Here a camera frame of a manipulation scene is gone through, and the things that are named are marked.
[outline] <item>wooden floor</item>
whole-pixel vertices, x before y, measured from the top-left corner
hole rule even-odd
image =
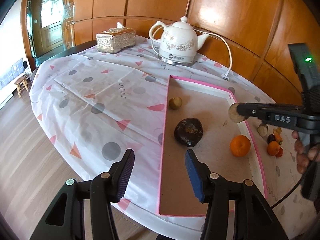
[[[17,93],[0,109],[0,212],[20,240],[30,238],[63,183],[79,176],[68,166],[33,115],[29,94]],[[91,240],[90,203],[86,239]],[[154,240],[157,234],[113,208],[120,240]]]

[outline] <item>hand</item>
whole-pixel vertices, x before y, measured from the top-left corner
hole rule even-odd
[[[308,155],[303,154],[303,150],[304,147],[301,143],[301,141],[299,140],[299,135],[297,131],[293,131],[292,132],[292,137],[294,139],[297,139],[294,143],[294,149],[297,152],[297,170],[299,173],[303,174],[308,165],[309,165],[309,161],[313,161],[313,159],[315,158],[317,151],[318,151],[318,146],[314,146],[312,147],[309,152]],[[316,162],[320,161],[320,154],[318,154]]]

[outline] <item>white teapot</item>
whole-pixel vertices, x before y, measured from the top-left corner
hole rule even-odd
[[[172,65],[192,65],[197,50],[199,50],[205,40],[210,36],[207,33],[197,36],[193,27],[187,23],[187,17],[183,16],[180,22],[175,22],[171,26],[157,21],[149,30],[151,40],[160,43],[159,59]],[[153,38],[153,30],[157,26],[162,26],[164,31],[161,38]]]

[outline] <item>kettle spout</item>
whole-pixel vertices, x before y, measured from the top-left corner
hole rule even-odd
[[[197,44],[197,50],[201,49],[203,46],[205,40],[209,37],[210,35],[207,33],[201,34],[198,36],[198,44]]]

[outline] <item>silver rivet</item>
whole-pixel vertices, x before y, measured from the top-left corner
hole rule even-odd
[[[210,178],[211,179],[217,179],[217,178],[219,178],[219,175],[217,174],[217,173],[210,173]]]
[[[102,173],[100,176],[101,176],[101,178],[103,178],[103,179],[107,179],[107,178],[110,177],[110,173],[109,173],[109,172],[104,172],[104,173]]]
[[[246,179],[244,181],[244,184],[246,184],[247,186],[251,187],[253,185],[253,182],[252,182],[252,180]]]
[[[66,181],[66,184],[68,185],[68,186],[71,186],[71,185],[73,185],[75,183],[75,180],[74,179],[68,179],[67,181]]]

